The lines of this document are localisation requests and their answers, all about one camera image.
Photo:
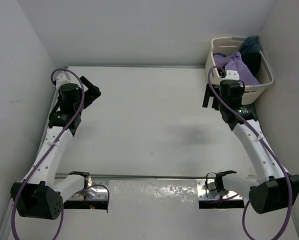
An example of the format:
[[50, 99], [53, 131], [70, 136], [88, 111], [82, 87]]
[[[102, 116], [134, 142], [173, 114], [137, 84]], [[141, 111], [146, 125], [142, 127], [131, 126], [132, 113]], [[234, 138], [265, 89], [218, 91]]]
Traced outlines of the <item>purple t shirt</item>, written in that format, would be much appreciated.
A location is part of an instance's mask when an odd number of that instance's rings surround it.
[[231, 55], [217, 53], [213, 55], [216, 66], [222, 67], [225, 71], [237, 71], [239, 79], [249, 86], [259, 85], [256, 76], [253, 76], [248, 67], [242, 61], [240, 52], [235, 52]]

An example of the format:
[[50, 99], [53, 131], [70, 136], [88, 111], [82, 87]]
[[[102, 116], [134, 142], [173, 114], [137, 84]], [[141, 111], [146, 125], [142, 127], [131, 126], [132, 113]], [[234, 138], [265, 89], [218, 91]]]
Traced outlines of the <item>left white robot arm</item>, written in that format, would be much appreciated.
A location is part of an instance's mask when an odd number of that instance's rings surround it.
[[59, 70], [54, 84], [57, 99], [48, 117], [43, 144], [31, 170], [10, 190], [14, 212], [21, 217], [55, 220], [64, 203], [88, 186], [87, 172], [72, 171], [58, 183], [55, 176], [82, 121], [83, 110], [101, 96], [101, 91], [85, 76], [79, 77], [78, 83], [72, 82], [64, 69]]

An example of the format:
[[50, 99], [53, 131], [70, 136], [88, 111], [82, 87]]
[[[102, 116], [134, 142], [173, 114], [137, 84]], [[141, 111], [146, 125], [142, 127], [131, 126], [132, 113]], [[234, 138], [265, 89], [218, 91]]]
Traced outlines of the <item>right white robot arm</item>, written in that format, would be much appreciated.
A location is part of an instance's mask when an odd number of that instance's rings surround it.
[[243, 104], [245, 83], [236, 70], [224, 71], [218, 86], [209, 82], [207, 96], [217, 99], [217, 109], [223, 121], [243, 145], [256, 172], [255, 179], [239, 176], [236, 170], [216, 173], [210, 191], [224, 194], [234, 191], [249, 200], [258, 214], [286, 208], [290, 213], [299, 194], [299, 175], [291, 175], [279, 164], [264, 137], [256, 111], [251, 104]]

